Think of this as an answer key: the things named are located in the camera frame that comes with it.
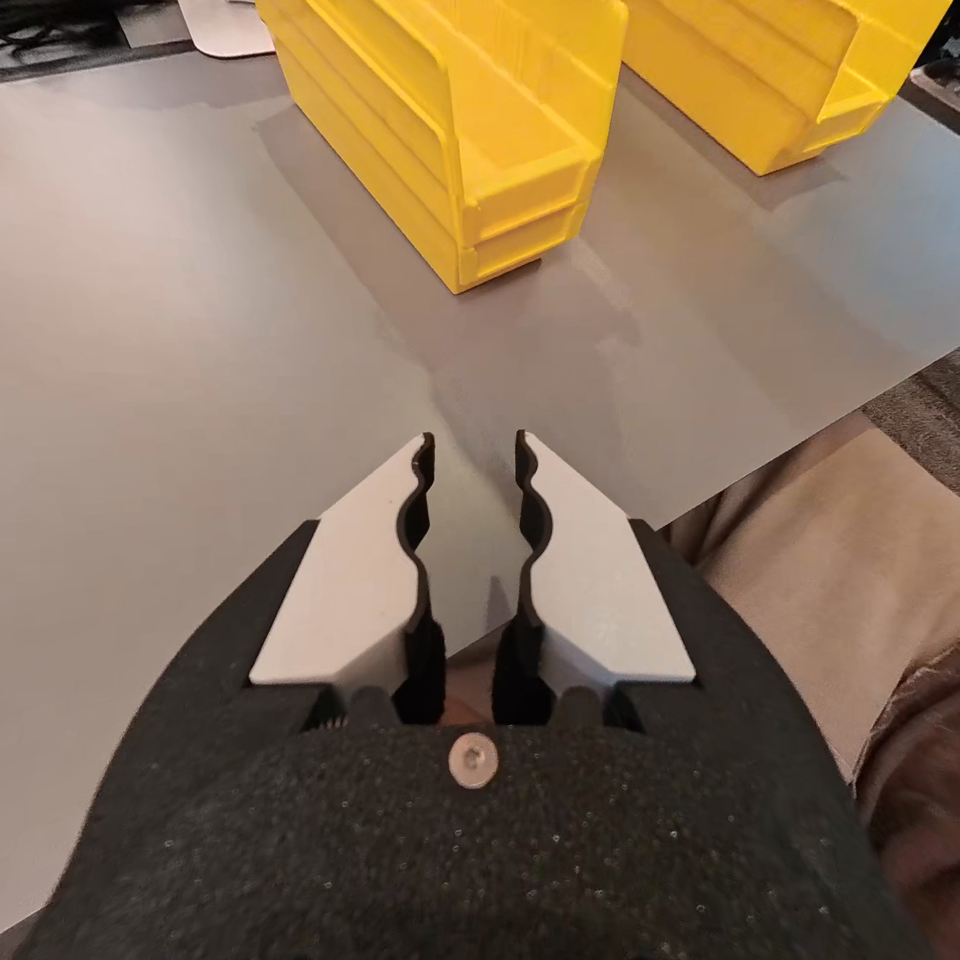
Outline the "grey desk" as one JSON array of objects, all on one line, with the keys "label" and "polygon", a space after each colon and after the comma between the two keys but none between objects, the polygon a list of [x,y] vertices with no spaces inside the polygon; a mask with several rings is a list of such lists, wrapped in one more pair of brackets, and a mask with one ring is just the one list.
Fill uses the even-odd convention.
[{"label": "grey desk", "polygon": [[512,614],[530,429],[654,527],[958,347],[958,135],[755,177],[630,71],[577,237],[451,294],[273,57],[2,85],[2,930],[185,640],[415,435],[448,650]]}]

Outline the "yellow plastic storage bin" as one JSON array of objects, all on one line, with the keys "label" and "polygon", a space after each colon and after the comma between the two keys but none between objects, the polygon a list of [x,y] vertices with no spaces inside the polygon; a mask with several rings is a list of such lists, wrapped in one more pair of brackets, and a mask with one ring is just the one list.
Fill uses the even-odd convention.
[{"label": "yellow plastic storage bin", "polygon": [[631,1],[623,63],[758,176],[867,131],[948,1]]},{"label": "yellow plastic storage bin", "polygon": [[493,66],[458,77],[406,30],[386,51],[322,17],[269,30],[295,104],[452,293],[576,234],[597,154]]},{"label": "yellow plastic storage bin", "polygon": [[256,2],[294,103],[453,292],[575,236],[623,2]]}]

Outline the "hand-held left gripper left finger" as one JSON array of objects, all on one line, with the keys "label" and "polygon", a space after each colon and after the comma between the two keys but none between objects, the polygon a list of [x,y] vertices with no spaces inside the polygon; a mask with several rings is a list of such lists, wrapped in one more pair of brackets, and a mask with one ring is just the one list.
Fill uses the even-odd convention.
[{"label": "hand-held left gripper left finger", "polygon": [[399,719],[445,709],[446,642],[417,549],[430,526],[435,438],[414,436],[319,517],[248,674],[254,687],[382,690]]}]

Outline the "person's brown top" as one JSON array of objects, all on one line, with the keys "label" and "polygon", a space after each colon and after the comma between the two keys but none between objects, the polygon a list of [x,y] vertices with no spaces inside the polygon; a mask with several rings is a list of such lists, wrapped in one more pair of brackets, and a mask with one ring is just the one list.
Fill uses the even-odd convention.
[{"label": "person's brown top", "polygon": [[959,957],[959,645],[908,671],[856,768],[881,871],[936,958]]}]

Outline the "person's beige trousers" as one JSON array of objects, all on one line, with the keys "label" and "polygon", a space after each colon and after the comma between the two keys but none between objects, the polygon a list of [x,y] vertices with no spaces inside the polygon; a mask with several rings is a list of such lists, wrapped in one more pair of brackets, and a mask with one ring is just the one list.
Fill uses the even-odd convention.
[{"label": "person's beige trousers", "polygon": [[899,682],[958,644],[958,495],[864,414],[659,534],[776,658],[849,784]]}]

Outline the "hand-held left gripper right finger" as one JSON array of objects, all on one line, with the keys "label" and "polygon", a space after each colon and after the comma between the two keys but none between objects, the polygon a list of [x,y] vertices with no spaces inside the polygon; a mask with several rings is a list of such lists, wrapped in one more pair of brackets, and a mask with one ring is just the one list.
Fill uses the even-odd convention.
[{"label": "hand-held left gripper right finger", "polygon": [[498,725],[545,725],[572,690],[689,685],[693,660],[628,514],[532,431],[514,441],[529,547],[490,691]]}]

